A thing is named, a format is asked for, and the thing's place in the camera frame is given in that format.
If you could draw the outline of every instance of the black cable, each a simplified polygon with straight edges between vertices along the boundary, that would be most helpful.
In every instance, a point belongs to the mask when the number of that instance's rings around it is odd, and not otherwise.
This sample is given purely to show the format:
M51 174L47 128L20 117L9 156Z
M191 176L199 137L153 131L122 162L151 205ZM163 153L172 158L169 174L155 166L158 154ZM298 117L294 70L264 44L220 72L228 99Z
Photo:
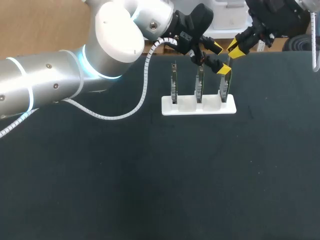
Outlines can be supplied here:
M312 41L311 35L303 34L289 38L283 48L283 52L288 51L311 51L312 50ZM317 37L316 40L316 50L320 51L320 38Z

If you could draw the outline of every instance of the white holder stand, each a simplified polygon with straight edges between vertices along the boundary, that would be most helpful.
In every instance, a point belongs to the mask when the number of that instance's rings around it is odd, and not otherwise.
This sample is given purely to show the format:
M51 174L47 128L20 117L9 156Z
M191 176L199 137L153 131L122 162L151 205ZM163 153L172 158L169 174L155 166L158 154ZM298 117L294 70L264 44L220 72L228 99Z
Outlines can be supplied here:
M217 115L235 114L237 112L234 96L229 94L226 103L217 95L203 95L202 103L197 103L196 95L178 96L177 104L173 104L171 96L162 97L162 115Z

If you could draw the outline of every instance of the silver metal arm segment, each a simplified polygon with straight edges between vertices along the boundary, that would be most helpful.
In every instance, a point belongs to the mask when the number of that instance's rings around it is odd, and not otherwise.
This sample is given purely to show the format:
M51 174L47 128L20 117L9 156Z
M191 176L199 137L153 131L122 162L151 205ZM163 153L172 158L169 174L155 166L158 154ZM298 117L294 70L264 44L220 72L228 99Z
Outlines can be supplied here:
M156 40L167 30L174 9L162 0L85 2L91 9L85 46L0 61L0 119L107 90L142 54L143 36Z

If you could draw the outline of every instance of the black table surface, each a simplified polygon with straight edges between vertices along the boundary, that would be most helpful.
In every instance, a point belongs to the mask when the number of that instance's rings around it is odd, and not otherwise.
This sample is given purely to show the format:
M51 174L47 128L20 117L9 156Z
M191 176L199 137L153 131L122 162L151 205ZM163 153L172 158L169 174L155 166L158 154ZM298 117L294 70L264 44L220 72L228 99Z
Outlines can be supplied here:
M179 94L193 94L189 57L153 56L134 116L101 121L59 103L0 140L1 240L320 239L320 75L311 54L237 60L235 115L162 116L175 61ZM130 111L143 65L77 100L109 116ZM205 71L205 93L217 93L220 79Z

